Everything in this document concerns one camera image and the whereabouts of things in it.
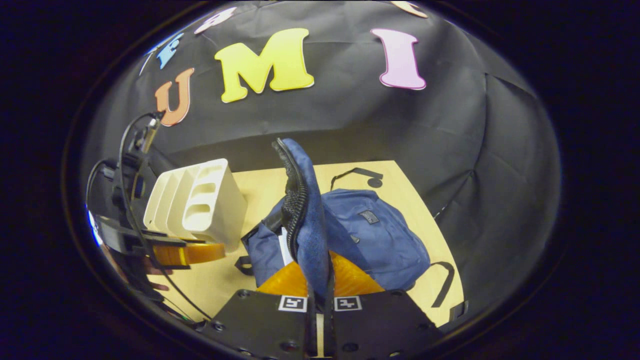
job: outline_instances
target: yellow letter m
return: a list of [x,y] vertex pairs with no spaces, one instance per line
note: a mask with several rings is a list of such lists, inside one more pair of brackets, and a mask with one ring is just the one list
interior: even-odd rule
[[229,45],[218,51],[214,58],[222,64],[225,82],[223,102],[244,99],[247,89],[240,85],[239,77],[256,93],[261,93],[273,67],[271,89],[275,91],[308,88],[314,77],[307,74],[302,54],[302,40],[309,35],[307,29],[287,29],[273,34],[260,55],[242,43]]

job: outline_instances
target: black cable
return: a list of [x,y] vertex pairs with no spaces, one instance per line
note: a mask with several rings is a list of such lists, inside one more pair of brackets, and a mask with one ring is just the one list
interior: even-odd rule
[[84,195],[84,203],[87,204],[87,208],[89,207],[89,195],[91,194],[91,188],[93,186],[93,180],[95,180],[95,175],[98,172],[98,168],[100,168],[100,165],[102,164],[106,164],[109,160],[107,158],[102,158],[100,159],[100,161],[98,161],[97,163],[95,163],[95,165],[91,168],[91,171],[89,172],[89,177],[87,178],[87,182],[86,182],[86,193]]
[[120,151],[118,153],[118,161],[120,162],[120,184],[121,184],[120,191],[122,192],[122,200],[124,201],[125,212],[127,213],[127,215],[131,216],[131,219],[130,219],[131,226],[134,228],[134,230],[138,234],[138,237],[140,238],[140,242],[142,242],[142,246],[145,248],[145,252],[149,255],[149,258],[151,260],[151,264],[155,268],[159,269],[160,272],[162,272],[162,274],[164,275],[166,280],[173,286],[173,288],[180,295],[182,295],[182,297],[184,297],[184,300],[187,300],[187,302],[189,304],[191,304],[191,306],[193,306],[196,310],[198,310],[201,314],[203,314],[208,320],[212,320],[211,317],[209,315],[207,315],[207,313],[202,311],[196,304],[194,304],[191,301],[191,299],[189,299],[189,297],[187,297],[187,295],[185,295],[182,292],[182,290],[180,290],[180,288],[178,288],[178,286],[173,282],[173,280],[171,280],[169,275],[166,273],[166,270],[164,269],[164,266],[162,264],[160,264],[160,262],[157,260],[156,253],[154,252],[153,247],[151,247],[151,245],[149,244],[147,239],[144,237],[144,235],[142,235],[142,230],[140,230],[140,225],[138,224],[138,221],[136,220],[136,217],[133,215],[133,210],[131,209],[131,203],[129,202],[129,198],[128,198],[127,193],[125,191],[124,175],[122,174],[122,165],[123,165],[123,162],[124,162],[124,145],[125,145],[125,142],[127,141],[127,136],[129,135],[129,132],[133,128],[133,125],[135,125],[135,123],[137,123],[140,119],[143,119],[145,117],[151,117],[151,118],[156,119],[157,121],[159,121],[159,117],[160,116],[159,116],[158,113],[146,113],[144,115],[139,116],[138,118],[133,120],[127,126],[127,128],[124,131],[124,134],[122,135],[122,140],[120,141]]
[[178,307],[178,305],[176,305],[173,301],[169,300],[168,297],[164,297],[165,300],[167,300],[168,302],[171,303],[171,305],[175,306],[176,309],[180,310],[181,313],[184,314],[184,316],[186,316],[189,320],[191,320],[192,322],[196,322],[194,319],[192,319],[189,314],[187,314],[187,312],[185,310],[182,310],[181,308]]

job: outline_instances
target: pink letter i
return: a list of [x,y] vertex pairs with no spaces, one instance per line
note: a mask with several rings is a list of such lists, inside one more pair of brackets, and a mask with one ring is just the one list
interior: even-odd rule
[[387,71],[380,75],[383,85],[414,90],[427,87],[415,63],[413,44],[418,42],[415,36],[389,29],[371,29],[371,33],[382,40],[385,50]]

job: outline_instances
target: orange plastic part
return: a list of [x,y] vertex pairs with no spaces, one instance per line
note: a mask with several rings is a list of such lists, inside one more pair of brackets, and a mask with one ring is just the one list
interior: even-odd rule
[[[385,291],[367,273],[346,258],[331,254],[335,287],[333,296],[355,296]],[[260,286],[257,291],[274,295],[307,296],[307,280],[300,266],[293,262],[281,268]]]
[[225,257],[224,244],[187,244],[185,247],[154,246],[154,253],[160,264],[189,265],[205,263]]

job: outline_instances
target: wooden table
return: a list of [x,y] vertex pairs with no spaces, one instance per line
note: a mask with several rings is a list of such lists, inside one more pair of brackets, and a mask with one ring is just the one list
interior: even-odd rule
[[[377,189],[367,184],[369,177],[350,174],[336,180],[334,188],[375,190],[378,196],[398,209],[409,228],[424,242],[431,262],[446,261],[453,265],[455,278],[444,302],[438,308],[431,305],[442,288],[447,270],[442,266],[431,266],[408,293],[437,326],[449,321],[450,308],[463,302],[462,283],[451,251],[436,225],[431,213],[415,188],[395,161],[370,161],[314,166],[320,192],[329,191],[333,176],[362,167],[384,175],[383,186]],[[233,173],[240,192],[248,203],[242,233],[246,234],[260,222],[284,196],[287,175],[284,168]],[[239,256],[247,255],[242,245],[228,253],[224,259],[191,265],[191,270],[176,270],[173,281],[201,309],[214,316],[239,289],[255,290],[255,278],[243,275],[234,264]],[[149,280],[168,285],[161,275],[149,275]],[[193,309],[174,289],[163,291],[166,298],[174,302],[194,320],[203,316]]]

